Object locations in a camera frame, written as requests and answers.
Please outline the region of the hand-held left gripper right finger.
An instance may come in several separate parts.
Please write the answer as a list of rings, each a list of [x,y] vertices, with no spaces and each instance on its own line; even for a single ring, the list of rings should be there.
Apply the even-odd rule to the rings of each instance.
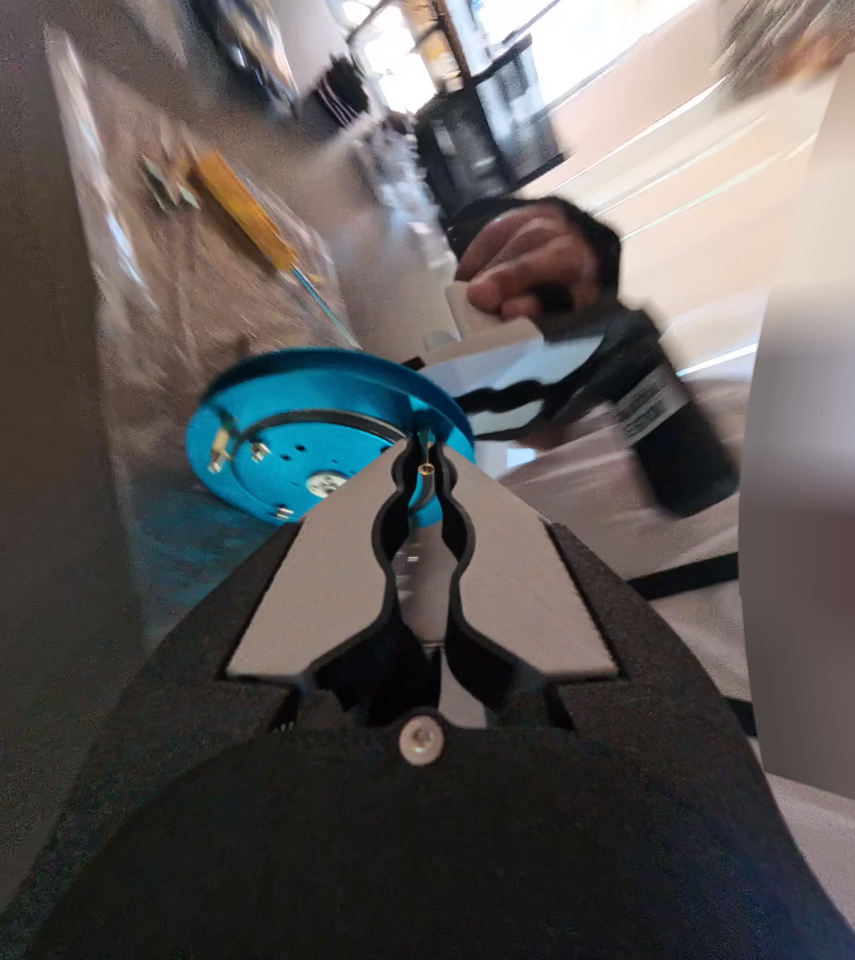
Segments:
[[[444,649],[488,711],[519,694],[610,681],[619,666],[551,525],[473,462],[437,448],[443,543],[454,558]]]

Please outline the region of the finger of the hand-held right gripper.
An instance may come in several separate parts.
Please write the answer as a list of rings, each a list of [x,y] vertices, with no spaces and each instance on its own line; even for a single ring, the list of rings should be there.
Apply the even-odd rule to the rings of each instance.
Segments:
[[[514,339],[477,334],[430,351],[422,376],[449,394],[506,390],[521,382],[554,384],[582,367],[602,344],[602,336],[549,342],[541,336]]]
[[[467,420],[475,442],[511,440],[529,429],[544,406],[541,397],[521,402],[506,395],[471,395],[467,396]]]

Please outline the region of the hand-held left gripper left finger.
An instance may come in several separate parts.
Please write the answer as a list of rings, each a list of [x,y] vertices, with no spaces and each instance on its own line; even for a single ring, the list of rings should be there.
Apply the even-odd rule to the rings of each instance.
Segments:
[[[381,453],[294,527],[227,661],[227,678],[329,693],[373,725],[438,706],[440,655],[401,614],[394,559],[410,533],[421,446]]]

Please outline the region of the blue round metal turntable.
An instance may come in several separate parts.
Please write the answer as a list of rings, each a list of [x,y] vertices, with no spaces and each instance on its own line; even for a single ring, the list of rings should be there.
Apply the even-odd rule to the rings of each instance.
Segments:
[[[443,442],[470,463],[458,403],[407,366],[341,348],[299,347],[242,361],[216,378],[185,428],[194,474],[260,521],[300,522],[399,442]]]

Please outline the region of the person's right hand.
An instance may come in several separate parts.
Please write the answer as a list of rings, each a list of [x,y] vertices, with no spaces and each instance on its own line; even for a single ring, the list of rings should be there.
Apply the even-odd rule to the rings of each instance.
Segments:
[[[460,257],[456,282],[468,302],[503,321],[544,313],[541,291],[556,287],[573,308],[602,292],[597,253],[579,226],[555,203],[511,210],[487,223]]]

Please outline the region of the black chair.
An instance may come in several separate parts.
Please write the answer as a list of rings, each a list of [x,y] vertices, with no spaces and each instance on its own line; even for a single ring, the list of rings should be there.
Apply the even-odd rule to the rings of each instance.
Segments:
[[[482,199],[513,195],[566,160],[544,100],[529,35],[414,121],[426,186],[451,220]]]

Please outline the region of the large clear plastic bag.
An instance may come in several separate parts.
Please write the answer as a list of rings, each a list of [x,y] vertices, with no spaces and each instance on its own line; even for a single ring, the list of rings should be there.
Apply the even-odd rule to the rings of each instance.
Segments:
[[[289,347],[349,347],[296,280],[274,270],[224,211],[160,210],[142,154],[214,145],[45,27],[88,262],[97,285],[101,405],[145,644],[171,629],[270,534],[216,498],[185,443],[205,390],[244,359]],[[328,249],[265,181],[229,163],[292,241],[348,327]]]

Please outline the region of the black servo motor stack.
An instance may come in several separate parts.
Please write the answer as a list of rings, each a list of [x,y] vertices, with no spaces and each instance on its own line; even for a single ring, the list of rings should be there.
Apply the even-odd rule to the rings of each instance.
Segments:
[[[362,68],[348,55],[336,55],[314,82],[313,93],[340,130],[354,126],[371,111]]]

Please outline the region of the large window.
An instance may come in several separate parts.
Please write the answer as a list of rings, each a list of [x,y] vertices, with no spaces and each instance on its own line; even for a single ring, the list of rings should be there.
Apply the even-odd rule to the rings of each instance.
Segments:
[[[463,58],[482,71],[529,39],[545,102],[575,91],[640,40],[684,15],[690,1],[448,2]],[[453,89],[459,65],[431,2],[334,2],[352,51],[396,110],[417,111]]]

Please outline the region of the metal cross wrench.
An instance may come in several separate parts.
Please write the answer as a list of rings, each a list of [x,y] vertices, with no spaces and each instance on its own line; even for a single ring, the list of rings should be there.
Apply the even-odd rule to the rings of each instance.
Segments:
[[[191,153],[143,153],[138,161],[138,172],[160,210],[201,210]]]

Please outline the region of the blue shiny plastic bag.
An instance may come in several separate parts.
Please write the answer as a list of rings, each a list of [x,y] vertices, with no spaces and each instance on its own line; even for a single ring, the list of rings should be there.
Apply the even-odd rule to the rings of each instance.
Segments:
[[[206,34],[247,90],[278,119],[299,110],[300,94],[269,1],[194,1]]]

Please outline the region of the silver ceiling pipes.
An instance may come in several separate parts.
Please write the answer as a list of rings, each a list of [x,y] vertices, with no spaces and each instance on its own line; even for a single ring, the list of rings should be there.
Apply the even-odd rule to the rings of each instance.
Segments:
[[[855,53],[855,1],[721,1],[716,18],[716,71],[735,99],[821,76]]]

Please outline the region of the yellow-handled screwdriver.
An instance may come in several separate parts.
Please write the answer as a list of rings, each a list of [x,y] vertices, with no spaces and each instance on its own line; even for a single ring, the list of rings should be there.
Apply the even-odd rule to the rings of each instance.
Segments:
[[[261,256],[276,271],[289,274],[300,284],[347,344],[359,350],[360,342],[305,272],[297,249],[289,243],[280,227],[224,156],[216,150],[204,150],[195,156],[192,172],[218,207],[227,214]]]

